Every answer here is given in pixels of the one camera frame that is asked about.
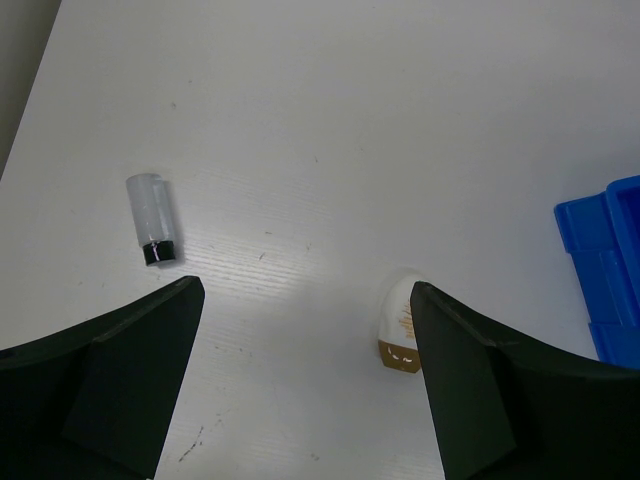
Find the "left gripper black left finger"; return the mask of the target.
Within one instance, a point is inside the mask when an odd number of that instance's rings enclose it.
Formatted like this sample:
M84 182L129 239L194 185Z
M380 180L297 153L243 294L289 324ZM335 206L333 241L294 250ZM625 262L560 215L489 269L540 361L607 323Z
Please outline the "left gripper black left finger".
M204 300L185 276L2 350L2 478L153 478Z

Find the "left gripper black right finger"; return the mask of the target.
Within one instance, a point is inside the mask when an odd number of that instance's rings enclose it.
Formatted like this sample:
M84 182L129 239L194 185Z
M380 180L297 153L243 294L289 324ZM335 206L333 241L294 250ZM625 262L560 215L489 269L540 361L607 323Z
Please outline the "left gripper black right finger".
M410 297L449 479L635 479L639 374L558 349L434 285Z

